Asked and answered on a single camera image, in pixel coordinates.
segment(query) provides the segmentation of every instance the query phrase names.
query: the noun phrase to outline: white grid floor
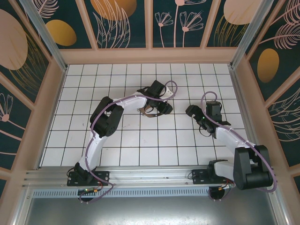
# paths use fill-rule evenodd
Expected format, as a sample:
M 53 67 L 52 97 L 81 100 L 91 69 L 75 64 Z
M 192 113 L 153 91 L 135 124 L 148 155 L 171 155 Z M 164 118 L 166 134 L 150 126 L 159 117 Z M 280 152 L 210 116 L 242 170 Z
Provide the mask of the white grid floor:
M 202 136 L 199 125 L 185 114 L 189 105 L 200 105 L 205 91 L 214 91 L 223 105 L 223 119 L 247 137 L 226 64 L 99 64 L 69 66 L 40 165 L 74 166 L 89 141 L 89 118 L 100 100 L 128 96 L 156 79 L 161 83 L 172 79 L 179 86 L 174 100 L 168 101 L 172 114 L 148 118 L 134 111 L 123 115 L 102 149 L 99 165 L 232 161 L 233 154 L 216 139 Z

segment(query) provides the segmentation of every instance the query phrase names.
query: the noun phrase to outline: wall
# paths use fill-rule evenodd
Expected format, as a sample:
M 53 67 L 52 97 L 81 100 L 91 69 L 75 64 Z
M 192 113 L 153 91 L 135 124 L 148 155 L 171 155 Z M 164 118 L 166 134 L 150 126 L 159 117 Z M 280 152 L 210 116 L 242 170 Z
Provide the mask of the wall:
M 257 137 L 300 221 L 300 1 L 276 3 L 237 71 Z
M 43 2 L 33 1 L 69 64 L 229 63 L 261 0 Z
M 50 123 L 62 70 L 14 1 L 0 2 L 0 218 L 12 215 Z

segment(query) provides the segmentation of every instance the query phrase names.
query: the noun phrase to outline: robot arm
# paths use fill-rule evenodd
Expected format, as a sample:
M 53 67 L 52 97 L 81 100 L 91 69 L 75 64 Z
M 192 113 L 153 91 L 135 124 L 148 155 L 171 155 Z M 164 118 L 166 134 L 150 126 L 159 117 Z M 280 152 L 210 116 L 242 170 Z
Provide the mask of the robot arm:
M 208 101 L 206 103 L 206 113 L 211 119 L 221 125 L 231 125 L 227 121 L 222 121 L 221 109 L 222 105 L 220 102 Z M 211 179 L 214 179 L 216 176 L 228 178 L 233 180 L 241 190 L 272 185 L 273 179 L 268 168 L 246 143 L 242 142 L 230 130 L 219 127 L 209 121 L 198 106 L 189 106 L 186 113 L 190 117 L 195 115 L 194 119 L 200 125 L 199 129 L 207 130 L 213 138 L 223 143 L 234 155 L 234 163 L 227 160 L 213 160 L 209 162 L 207 171 Z M 256 146 L 250 142 L 249 144 L 254 146 L 270 164 L 268 150 L 265 146 Z
M 110 115 L 102 114 L 97 120 L 94 131 L 97 133 L 95 137 L 91 132 L 90 134 L 90 147 L 87 155 L 87 163 L 90 170 L 94 171 L 96 166 L 100 161 L 100 155 L 102 147 L 106 142 L 107 138 L 111 136 L 117 129 L 122 115 L 133 110 L 139 109 L 141 112 L 145 113 L 145 109 L 152 107 L 157 108 L 158 114 L 153 114 L 154 116 L 160 116 L 162 114 L 170 114 L 173 110 L 172 106 L 167 103 L 167 101 L 155 101 L 147 99 L 147 97 L 165 99 L 173 95 L 168 87 L 164 86 L 158 81 L 154 81 L 150 87 L 138 90 L 133 94 L 133 98 L 128 98 L 124 101 L 116 103 L 110 106 L 106 111 L 110 112 Z M 118 99 L 111 99 L 109 97 L 104 97 L 94 113 L 90 118 L 90 123 L 95 121 L 96 117 L 100 112 L 110 103 L 117 101 Z M 93 177 L 88 172 L 88 168 L 85 163 L 85 155 L 76 163 L 74 171 L 77 172 L 78 176 L 89 183 Z

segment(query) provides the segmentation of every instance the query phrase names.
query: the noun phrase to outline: enclosure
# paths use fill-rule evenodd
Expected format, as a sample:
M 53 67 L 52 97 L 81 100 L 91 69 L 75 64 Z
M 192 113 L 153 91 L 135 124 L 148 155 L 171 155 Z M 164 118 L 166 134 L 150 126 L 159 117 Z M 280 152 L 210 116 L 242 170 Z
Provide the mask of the enclosure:
M 1 224 L 297 224 L 299 22 L 299 0 L 1 1 Z M 81 205 L 66 173 L 100 100 L 155 80 L 177 83 L 172 112 L 122 115 L 97 158 L 114 189 Z M 193 184 L 192 170 L 234 162 L 186 114 L 207 91 L 239 135 L 268 148 L 275 192 L 235 188 L 214 202 L 210 185 Z

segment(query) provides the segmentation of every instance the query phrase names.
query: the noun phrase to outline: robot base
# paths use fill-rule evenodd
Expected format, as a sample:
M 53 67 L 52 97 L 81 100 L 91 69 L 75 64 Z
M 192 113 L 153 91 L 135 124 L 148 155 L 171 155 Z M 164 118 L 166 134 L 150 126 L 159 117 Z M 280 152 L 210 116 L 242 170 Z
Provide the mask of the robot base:
M 98 176 L 99 178 L 109 181 L 109 171 L 95 171 L 94 174 Z M 93 186 L 97 187 L 99 186 L 97 179 L 92 179 L 91 182 L 87 182 L 85 180 L 82 180 L 77 172 L 69 172 L 69 176 L 67 178 L 67 186 L 68 187 L 86 187 L 86 186 Z
M 225 177 L 209 176 L 207 170 L 192 170 L 193 184 L 226 184 Z

